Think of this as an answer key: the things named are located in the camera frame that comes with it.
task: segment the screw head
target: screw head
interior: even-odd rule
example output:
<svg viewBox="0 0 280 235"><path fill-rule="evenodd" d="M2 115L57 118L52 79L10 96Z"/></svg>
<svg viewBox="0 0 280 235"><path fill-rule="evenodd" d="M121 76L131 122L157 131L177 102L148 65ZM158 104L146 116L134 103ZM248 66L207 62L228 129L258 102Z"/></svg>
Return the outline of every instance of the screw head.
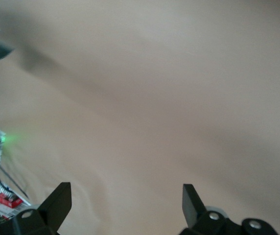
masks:
<svg viewBox="0 0 280 235"><path fill-rule="evenodd" d="M27 211L27 212L22 214L22 218L26 219L26 218L30 217L31 215L32 215L32 211Z"/></svg>
<svg viewBox="0 0 280 235"><path fill-rule="evenodd" d="M211 212L210 213L210 218L213 220L218 220L219 219L219 215L215 212Z"/></svg>
<svg viewBox="0 0 280 235"><path fill-rule="evenodd" d="M261 224L255 220L251 220L249 224L254 229L260 229L262 227Z"/></svg>

